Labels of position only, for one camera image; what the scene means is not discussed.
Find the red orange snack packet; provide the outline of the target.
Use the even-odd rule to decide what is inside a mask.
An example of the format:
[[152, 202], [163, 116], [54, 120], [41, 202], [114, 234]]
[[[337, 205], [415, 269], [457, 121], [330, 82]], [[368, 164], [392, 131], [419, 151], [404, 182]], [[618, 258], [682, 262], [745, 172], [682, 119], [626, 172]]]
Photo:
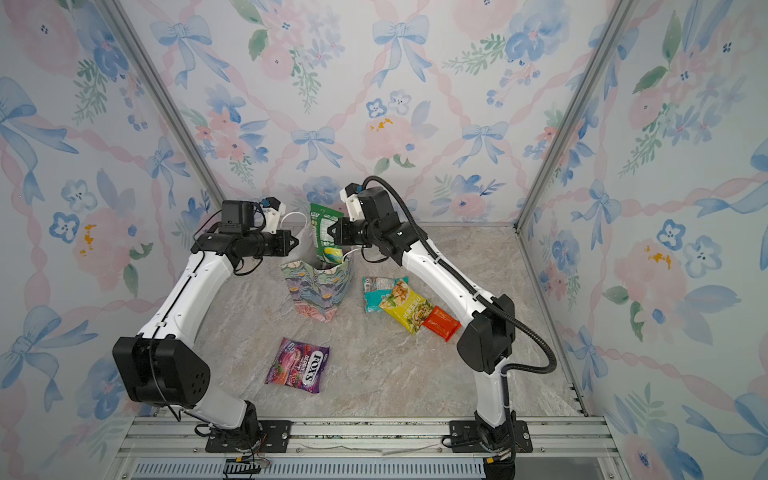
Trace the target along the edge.
[[423, 326], [448, 342], [461, 328], [461, 323], [440, 307], [435, 306], [423, 321]]

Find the yellow snack bag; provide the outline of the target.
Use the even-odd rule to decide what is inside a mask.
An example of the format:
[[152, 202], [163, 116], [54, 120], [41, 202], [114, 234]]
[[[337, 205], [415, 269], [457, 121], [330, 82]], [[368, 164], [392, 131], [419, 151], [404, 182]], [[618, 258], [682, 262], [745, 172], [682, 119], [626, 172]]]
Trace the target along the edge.
[[415, 292], [404, 279], [399, 279], [385, 295], [379, 308], [396, 319], [410, 334], [416, 334], [435, 305]]

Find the green Fox's candy bag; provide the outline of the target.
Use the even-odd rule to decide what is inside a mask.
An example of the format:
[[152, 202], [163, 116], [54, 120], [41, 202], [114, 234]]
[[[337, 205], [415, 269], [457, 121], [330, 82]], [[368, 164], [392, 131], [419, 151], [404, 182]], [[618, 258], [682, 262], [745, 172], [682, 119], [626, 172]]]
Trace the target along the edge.
[[344, 252], [336, 244], [332, 234], [328, 232], [344, 214], [330, 207], [311, 203], [310, 217], [315, 229], [315, 243], [317, 258], [327, 264], [340, 264], [343, 262]]

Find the floral paper gift bag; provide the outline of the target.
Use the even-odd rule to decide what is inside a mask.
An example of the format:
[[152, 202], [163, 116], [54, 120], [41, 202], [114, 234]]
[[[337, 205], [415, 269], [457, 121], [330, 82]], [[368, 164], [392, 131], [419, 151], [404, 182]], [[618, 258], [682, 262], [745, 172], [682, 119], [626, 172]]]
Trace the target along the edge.
[[300, 211], [287, 214], [303, 219], [301, 229], [292, 235], [298, 239], [281, 264], [290, 297], [296, 311], [307, 318], [323, 323], [337, 314], [353, 278], [353, 262], [343, 256], [339, 264], [323, 263], [316, 256], [315, 229], [309, 217]]

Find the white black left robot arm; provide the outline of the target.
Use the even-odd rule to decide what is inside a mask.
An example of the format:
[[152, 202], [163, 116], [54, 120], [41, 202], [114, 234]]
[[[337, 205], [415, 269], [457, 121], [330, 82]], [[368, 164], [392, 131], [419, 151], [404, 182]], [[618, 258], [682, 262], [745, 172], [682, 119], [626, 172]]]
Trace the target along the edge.
[[286, 257], [299, 241], [288, 230], [201, 234], [159, 310], [133, 336], [119, 338], [112, 356], [129, 398], [187, 414], [209, 437], [238, 451], [264, 436], [255, 406], [222, 390], [194, 344], [219, 289], [247, 258]]

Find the teal Fox's bag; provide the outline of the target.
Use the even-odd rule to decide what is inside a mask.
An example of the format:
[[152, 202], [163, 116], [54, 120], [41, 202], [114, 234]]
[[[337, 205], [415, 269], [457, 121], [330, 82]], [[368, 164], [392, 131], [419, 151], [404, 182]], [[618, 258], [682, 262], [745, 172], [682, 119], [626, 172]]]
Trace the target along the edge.
[[362, 279], [364, 309], [366, 313], [380, 312], [380, 303], [390, 295], [398, 282], [409, 282], [407, 277], [373, 277], [366, 276]]

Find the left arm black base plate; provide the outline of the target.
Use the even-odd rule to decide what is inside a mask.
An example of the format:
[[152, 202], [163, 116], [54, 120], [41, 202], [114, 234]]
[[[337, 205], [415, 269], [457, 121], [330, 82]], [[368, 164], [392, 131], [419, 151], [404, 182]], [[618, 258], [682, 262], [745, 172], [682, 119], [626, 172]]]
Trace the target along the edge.
[[289, 420], [261, 420], [233, 430], [214, 428], [207, 433], [207, 453], [285, 453], [293, 423]]

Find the purple Fox's bag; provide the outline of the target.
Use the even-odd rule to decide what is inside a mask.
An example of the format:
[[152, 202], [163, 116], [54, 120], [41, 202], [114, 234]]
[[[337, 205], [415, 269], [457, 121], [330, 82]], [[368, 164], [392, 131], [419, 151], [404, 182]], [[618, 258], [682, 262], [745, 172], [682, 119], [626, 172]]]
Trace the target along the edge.
[[329, 357], [329, 347], [283, 338], [265, 383], [318, 394]]

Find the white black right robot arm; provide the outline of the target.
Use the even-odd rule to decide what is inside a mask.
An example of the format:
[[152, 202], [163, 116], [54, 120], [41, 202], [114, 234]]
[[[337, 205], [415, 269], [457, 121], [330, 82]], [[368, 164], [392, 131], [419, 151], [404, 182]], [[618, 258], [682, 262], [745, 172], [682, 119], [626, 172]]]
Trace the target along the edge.
[[515, 336], [513, 323], [505, 317], [514, 311], [514, 305], [468, 280], [415, 220], [401, 219], [386, 188], [350, 183], [339, 196], [347, 215], [327, 229], [334, 241], [378, 249], [422, 280], [460, 322], [463, 332], [457, 351], [474, 372], [477, 438], [491, 452], [509, 450], [512, 415], [501, 370]]

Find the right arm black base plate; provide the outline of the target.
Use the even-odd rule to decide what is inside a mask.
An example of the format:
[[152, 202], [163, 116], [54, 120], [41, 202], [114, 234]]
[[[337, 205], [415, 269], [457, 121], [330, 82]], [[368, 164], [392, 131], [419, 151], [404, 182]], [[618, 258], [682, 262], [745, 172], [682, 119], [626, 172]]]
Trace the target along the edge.
[[528, 425], [513, 420], [498, 427], [489, 427], [481, 420], [453, 420], [442, 445], [453, 453], [496, 454], [508, 451], [511, 442], [515, 453], [531, 453], [533, 444]]

